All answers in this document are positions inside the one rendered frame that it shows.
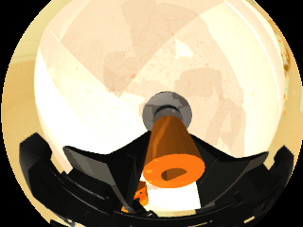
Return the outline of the orange knob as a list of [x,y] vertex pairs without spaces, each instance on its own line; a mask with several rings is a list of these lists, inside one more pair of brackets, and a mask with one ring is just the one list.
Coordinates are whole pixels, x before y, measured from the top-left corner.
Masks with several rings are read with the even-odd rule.
[[181,118],[166,114],[155,120],[143,167],[145,181],[159,188],[182,188],[205,173],[205,162]]

